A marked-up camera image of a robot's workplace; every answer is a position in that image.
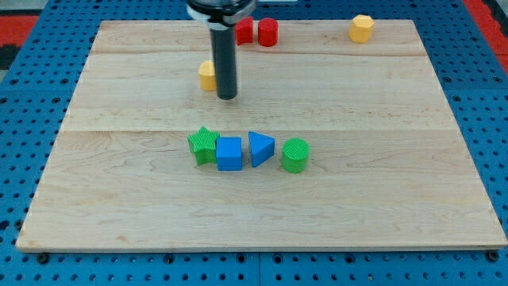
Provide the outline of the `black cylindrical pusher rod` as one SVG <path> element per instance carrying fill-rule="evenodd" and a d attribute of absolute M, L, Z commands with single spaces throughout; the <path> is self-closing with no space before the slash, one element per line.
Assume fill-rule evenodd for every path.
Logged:
<path fill-rule="evenodd" d="M 223 100 L 237 96 L 236 40 L 233 26 L 210 24 L 210 39 L 216 76 L 217 96 Z"/>

